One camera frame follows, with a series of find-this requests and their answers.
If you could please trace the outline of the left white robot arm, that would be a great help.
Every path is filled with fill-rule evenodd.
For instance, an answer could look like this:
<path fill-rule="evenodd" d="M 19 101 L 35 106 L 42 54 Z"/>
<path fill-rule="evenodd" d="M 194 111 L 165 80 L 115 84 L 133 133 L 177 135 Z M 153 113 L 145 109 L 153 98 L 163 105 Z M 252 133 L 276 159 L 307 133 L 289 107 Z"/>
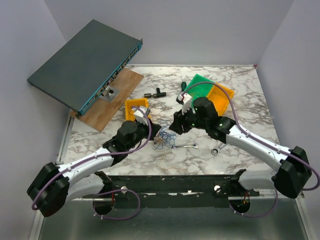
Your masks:
<path fill-rule="evenodd" d="M 71 197 L 73 186 L 80 181 L 87 182 L 91 174 L 112 167 L 141 150 L 160 129 L 161 126 L 152 121 L 147 124 L 125 121 L 116 135 L 94 153 L 68 164 L 45 164 L 26 191 L 32 200 L 32 210 L 39 210 L 44 217 L 52 216 Z"/>

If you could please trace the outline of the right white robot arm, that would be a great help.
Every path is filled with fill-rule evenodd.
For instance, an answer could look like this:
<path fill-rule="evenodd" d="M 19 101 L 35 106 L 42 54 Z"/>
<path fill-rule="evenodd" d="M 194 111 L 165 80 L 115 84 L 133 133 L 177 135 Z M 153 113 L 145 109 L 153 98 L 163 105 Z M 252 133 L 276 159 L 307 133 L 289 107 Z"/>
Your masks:
<path fill-rule="evenodd" d="M 190 95 L 184 94 L 176 100 L 182 108 L 174 113 L 170 130 L 179 135 L 188 133 L 192 128 L 204 130 L 212 139 L 242 149 L 271 168 L 270 171 L 246 170 L 241 173 L 230 183 L 230 191 L 234 195 L 241 196 L 252 189 L 275 189 L 295 199 L 303 190 L 312 175 L 303 148 L 296 146 L 290 149 L 249 132 L 238 126 L 235 120 L 219 116 L 207 97 L 192 100 Z"/>

